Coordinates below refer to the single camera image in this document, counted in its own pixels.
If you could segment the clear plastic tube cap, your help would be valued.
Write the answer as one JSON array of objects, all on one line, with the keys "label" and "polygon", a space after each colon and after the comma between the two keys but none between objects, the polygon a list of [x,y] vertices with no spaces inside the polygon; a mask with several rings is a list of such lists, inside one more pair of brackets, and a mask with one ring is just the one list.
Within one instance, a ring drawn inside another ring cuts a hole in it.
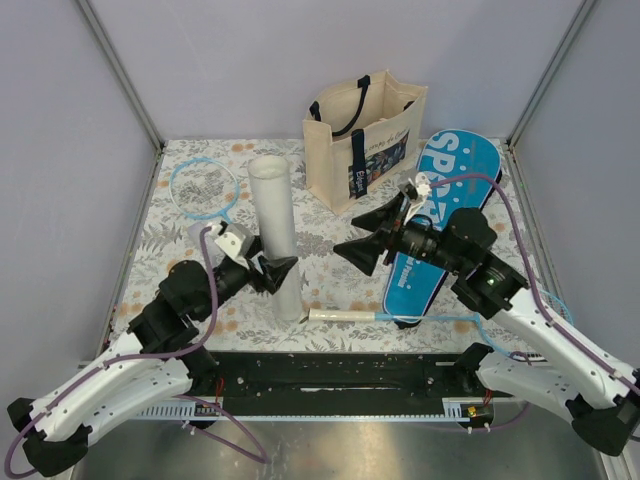
[{"label": "clear plastic tube cap", "polygon": [[205,242],[208,242],[209,225],[203,222],[196,222],[187,228],[190,240],[198,247],[201,247],[201,232],[205,230]]}]

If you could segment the white shuttlecock tube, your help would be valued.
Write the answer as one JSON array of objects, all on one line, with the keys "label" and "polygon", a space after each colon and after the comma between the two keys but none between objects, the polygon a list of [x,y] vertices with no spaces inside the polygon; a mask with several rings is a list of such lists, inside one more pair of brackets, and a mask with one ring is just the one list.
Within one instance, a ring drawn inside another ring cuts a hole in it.
[{"label": "white shuttlecock tube", "polygon": [[[275,155],[253,159],[248,165],[251,194],[265,256],[269,260],[297,256],[290,164]],[[304,316],[299,264],[273,297],[277,319],[299,322]]]}]

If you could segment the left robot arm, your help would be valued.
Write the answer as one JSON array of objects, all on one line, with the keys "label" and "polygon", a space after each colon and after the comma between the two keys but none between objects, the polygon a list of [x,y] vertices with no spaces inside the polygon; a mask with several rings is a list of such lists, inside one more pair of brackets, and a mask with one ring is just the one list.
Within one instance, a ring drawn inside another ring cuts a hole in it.
[{"label": "left robot arm", "polygon": [[75,466],[102,435],[154,404],[174,396],[205,395],[219,380],[199,321],[214,324],[227,300],[246,286],[275,294],[298,262],[268,260],[261,240],[225,233],[218,266],[209,261],[175,264],[155,298],[93,362],[37,398],[7,408],[30,473],[54,477]]}]

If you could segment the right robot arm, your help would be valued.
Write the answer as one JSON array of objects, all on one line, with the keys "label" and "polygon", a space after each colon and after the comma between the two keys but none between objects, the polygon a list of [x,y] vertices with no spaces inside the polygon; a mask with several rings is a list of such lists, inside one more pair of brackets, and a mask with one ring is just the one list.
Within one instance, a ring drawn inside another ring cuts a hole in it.
[{"label": "right robot arm", "polygon": [[455,276],[458,301],[516,334],[551,365],[519,363],[481,344],[458,359],[455,383],[464,394],[507,393],[568,422],[589,446],[620,455],[639,426],[639,371],[597,347],[549,307],[532,281],[491,251],[497,239],[478,208],[456,209],[438,230],[409,219],[403,195],[354,219],[369,236],[334,246],[366,275],[378,259],[398,253]]}]

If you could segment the light blue racket right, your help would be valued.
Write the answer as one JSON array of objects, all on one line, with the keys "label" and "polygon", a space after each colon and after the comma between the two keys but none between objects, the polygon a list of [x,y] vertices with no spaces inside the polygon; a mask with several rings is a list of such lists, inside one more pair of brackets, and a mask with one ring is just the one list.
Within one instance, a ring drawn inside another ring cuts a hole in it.
[{"label": "light blue racket right", "polygon": [[377,308],[330,310],[312,308],[301,322],[307,327],[335,327],[348,336],[349,351],[461,353],[481,343],[506,356],[532,363],[547,359],[504,327],[471,312],[449,291],[441,291],[427,313],[392,316]]}]

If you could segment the light blue racket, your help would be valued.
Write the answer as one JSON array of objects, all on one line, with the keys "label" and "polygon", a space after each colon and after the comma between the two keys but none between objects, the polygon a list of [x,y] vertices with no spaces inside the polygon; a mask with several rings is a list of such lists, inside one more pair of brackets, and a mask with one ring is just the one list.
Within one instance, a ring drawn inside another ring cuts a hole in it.
[{"label": "light blue racket", "polygon": [[307,327],[335,327],[348,336],[349,351],[461,353],[481,343],[506,356],[532,363],[547,359],[504,327],[471,312],[449,291],[441,291],[427,313],[392,316],[377,308],[330,310],[312,308],[301,322]]},{"label": "light blue racket", "polygon": [[240,195],[240,184],[223,163],[200,157],[180,163],[169,176],[169,197],[189,219],[230,223],[230,210]]}]

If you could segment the light blue racket left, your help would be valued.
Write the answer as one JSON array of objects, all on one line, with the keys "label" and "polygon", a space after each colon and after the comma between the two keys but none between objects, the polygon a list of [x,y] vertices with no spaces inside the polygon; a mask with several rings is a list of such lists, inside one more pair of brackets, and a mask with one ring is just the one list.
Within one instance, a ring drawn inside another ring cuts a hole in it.
[{"label": "light blue racket left", "polygon": [[230,210],[240,195],[240,184],[223,163],[200,157],[180,163],[169,176],[169,197],[189,219],[230,223]]}]

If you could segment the beige canvas tote bag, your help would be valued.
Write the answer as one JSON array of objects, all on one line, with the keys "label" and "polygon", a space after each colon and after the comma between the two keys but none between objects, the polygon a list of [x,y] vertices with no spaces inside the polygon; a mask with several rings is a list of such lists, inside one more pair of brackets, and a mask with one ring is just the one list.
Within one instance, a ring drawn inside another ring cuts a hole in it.
[{"label": "beige canvas tote bag", "polygon": [[341,214],[417,155],[428,88],[387,71],[332,86],[303,120],[306,187]]}]

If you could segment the blue racket cover bag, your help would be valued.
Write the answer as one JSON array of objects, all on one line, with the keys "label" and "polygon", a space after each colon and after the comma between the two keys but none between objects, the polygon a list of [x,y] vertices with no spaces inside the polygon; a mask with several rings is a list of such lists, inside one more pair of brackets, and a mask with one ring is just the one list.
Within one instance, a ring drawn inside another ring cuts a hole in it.
[{"label": "blue racket cover bag", "polygon": [[[434,134],[424,146],[416,164],[431,183],[463,174],[476,173],[501,179],[501,154],[494,143],[470,131],[446,129]],[[415,219],[445,227],[454,210],[482,209],[493,193],[491,184],[469,179],[439,187]],[[434,302],[448,273],[405,254],[397,254],[383,299],[383,310],[394,316],[422,316]]]}]

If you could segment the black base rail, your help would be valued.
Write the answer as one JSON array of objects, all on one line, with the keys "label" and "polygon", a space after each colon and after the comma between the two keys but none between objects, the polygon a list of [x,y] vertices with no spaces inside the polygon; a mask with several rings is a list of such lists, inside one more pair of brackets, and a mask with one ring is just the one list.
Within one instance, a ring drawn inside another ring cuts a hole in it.
[{"label": "black base rail", "polygon": [[486,388],[455,354],[212,352],[190,395],[235,417],[425,418],[444,399],[482,402]]}]

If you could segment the aluminium frame post left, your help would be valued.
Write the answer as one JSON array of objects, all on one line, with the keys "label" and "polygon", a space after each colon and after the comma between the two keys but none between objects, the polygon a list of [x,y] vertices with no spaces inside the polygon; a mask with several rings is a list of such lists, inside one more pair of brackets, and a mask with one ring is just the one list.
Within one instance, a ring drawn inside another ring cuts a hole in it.
[{"label": "aluminium frame post left", "polygon": [[123,61],[121,60],[104,23],[100,19],[93,2],[88,0],[74,0],[73,4],[85,21],[92,38],[103,55],[108,68],[114,75],[121,92],[129,104],[140,127],[144,131],[149,143],[153,146],[155,151],[161,152],[165,145],[165,141],[152,120],[148,110],[144,106],[144,103],[126,70]]}]

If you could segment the aluminium frame post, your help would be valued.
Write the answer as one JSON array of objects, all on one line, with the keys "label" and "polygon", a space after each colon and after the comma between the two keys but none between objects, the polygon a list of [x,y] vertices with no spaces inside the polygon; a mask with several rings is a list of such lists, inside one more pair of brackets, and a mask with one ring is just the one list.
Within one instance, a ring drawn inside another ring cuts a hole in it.
[{"label": "aluminium frame post", "polygon": [[74,0],[73,4],[85,21],[92,38],[103,55],[108,68],[114,75],[121,92],[129,104],[140,127],[144,131],[149,143],[153,146],[155,151],[161,152],[165,145],[165,141],[152,120],[148,110],[144,106],[144,103],[126,70],[123,61],[121,60],[104,23],[100,19],[93,2],[88,0]]},{"label": "aluminium frame post", "polygon": [[505,143],[508,147],[515,147],[521,139],[526,128],[536,115],[538,108],[544,100],[547,91],[557,77],[561,67],[564,65],[574,45],[578,41],[586,24],[591,19],[594,11],[599,6],[598,0],[583,0],[580,2],[575,14],[571,18],[569,25],[563,33],[556,46],[547,66],[529,97],[521,115],[516,121],[511,133],[506,137]]}]

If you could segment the aluminium frame post right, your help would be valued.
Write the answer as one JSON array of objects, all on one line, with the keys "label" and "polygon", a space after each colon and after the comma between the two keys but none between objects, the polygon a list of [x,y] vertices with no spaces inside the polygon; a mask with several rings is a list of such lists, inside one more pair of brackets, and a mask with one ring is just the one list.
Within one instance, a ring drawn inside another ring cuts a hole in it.
[{"label": "aluminium frame post right", "polygon": [[564,65],[574,45],[578,41],[586,24],[591,19],[594,11],[599,6],[598,0],[583,0],[580,2],[575,14],[571,18],[569,25],[563,33],[556,46],[547,66],[529,97],[521,115],[516,121],[511,133],[506,137],[505,143],[508,147],[515,147],[521,139],[526,128],[536,115],[538,108],[544,100],[547,91],[557,77],[561,67]]}]

